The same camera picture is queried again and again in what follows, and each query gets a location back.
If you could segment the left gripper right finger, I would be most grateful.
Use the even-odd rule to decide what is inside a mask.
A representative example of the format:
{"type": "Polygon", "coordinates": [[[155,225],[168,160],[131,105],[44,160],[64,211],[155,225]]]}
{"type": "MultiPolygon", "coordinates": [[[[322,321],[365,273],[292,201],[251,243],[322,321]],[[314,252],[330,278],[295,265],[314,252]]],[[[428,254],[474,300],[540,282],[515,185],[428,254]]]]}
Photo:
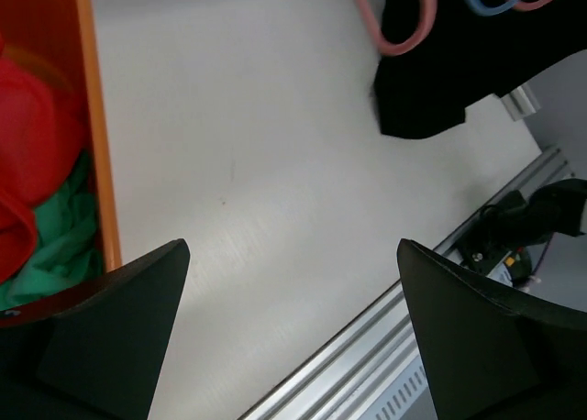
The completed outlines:
{"type": "Polygon", "coordinates": [[[583,419],[586,314],[410,240],[397,262],[440,419],[583,419]]]}

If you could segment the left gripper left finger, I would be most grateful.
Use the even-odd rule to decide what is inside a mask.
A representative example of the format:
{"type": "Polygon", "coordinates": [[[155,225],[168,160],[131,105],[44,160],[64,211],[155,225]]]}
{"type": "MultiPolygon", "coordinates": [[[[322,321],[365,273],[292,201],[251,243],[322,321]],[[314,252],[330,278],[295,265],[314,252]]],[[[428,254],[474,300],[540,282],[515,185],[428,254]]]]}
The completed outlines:
{"type": "Polygon", "coordinates": [[[4,419],[145,419],[190,262],[170,241],[1,314],[4,419]]]}

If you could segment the green tank top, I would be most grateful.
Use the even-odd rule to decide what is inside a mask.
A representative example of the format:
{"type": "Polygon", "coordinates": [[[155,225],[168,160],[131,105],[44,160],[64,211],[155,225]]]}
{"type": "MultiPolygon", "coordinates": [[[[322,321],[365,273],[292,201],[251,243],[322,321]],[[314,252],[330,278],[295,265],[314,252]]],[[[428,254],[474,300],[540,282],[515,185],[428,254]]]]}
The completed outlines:
{"type": "Polygon", "coordinates": [[[1,284],[3,311],[103,273],[103,257],[96,246],[98,204],[89,187],[91,169],[91,157],[84,151],[59,190],[34,210],[37,246],[17,274],[1,284]]]}

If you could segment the red tank top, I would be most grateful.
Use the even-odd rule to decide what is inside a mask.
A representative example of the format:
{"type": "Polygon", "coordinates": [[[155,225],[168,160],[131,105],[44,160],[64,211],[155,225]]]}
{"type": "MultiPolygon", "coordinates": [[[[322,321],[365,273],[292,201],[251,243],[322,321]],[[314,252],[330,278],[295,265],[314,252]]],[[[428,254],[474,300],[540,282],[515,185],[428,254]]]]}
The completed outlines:
{"type": "Polygon", "coordinates": [[[84,102],[1,57],[1,280],[37,245],[34,209],[70,174],[87,141],[84,102]]]}

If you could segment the black tank top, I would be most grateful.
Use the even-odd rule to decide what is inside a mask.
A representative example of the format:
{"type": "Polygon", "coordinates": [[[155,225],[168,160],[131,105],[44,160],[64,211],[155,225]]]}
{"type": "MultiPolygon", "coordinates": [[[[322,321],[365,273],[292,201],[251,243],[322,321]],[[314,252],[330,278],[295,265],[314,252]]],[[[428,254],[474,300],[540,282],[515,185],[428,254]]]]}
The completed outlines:
{"type": "Polygon", "coordinates": [[[586,48],[586,0],[478,16],[465,0],[437,0],[435,24],[414,49],[383,56],[373,91],[380,131],[430,138],[466,120],[468,106],[504,96],[586,48]]]}

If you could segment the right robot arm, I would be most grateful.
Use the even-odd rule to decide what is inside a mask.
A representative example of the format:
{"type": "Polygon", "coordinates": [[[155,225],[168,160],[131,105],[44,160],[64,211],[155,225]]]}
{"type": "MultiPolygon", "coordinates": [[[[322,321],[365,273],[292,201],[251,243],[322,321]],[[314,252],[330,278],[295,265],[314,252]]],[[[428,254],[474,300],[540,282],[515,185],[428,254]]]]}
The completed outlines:
{"type": "Polygon", "coordinates": [[[541,187],[499,229],[499,239],[511,247],[536,245],[554,234],[586,235],[585,180],[569,178],[541,187]]]}

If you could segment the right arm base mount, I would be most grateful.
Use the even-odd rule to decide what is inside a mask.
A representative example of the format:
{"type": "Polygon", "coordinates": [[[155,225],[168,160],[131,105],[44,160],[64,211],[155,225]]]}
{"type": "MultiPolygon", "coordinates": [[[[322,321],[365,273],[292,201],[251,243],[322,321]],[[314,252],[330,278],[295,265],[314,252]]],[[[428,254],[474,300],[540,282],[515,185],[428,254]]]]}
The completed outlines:
{"type": "Polygon", "coordinates": [[[460,265],[482,276],[488,276],[507,256],[509,250],[489,235],[485,224],[490,218],[496,218],[500,213],[509,212],[525,204],[523,195],[514,190],[496,203],[484,205],[455,243],[455,248],[462,257],[460,265]]]}

